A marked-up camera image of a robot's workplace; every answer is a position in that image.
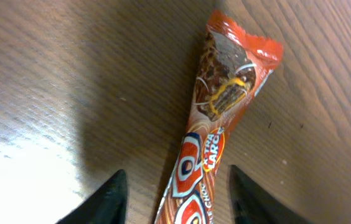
plastic wrapper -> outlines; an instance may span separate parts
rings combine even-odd
[[[215,176],[225,143],[282,54],[281,44],[249,35],[220,11],[213,12],[187,134],[155,223],[213,223]]]

logo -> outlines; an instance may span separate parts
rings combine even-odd
[[[208,134],[205,144],[204,144],[204,153],[203,153],[203,169],[205,172],[209,172],[214,169],[215,164],[218,163],[223,154],[224,145],[225,145],[225,135],[224,128],[219,127],[214,129],[210,134]]]
[[[201,153],[200,136],[197,133],[188,133],[182,141],[180,155],[175,164],[173,197],[188,196],[202,180],[204,172]]]
[[[174,224],[206,224],[206,214],[202,200],[192,194],[185,200],[175,215]]]

wood grain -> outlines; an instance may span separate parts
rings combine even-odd
[[[351,223],[351,0],[0,1],[0,223],[55,223],[118,169],[127,222],[151,222],[215,7],[285,49],[223,154],[215,222],[236,164],[313,223]]]

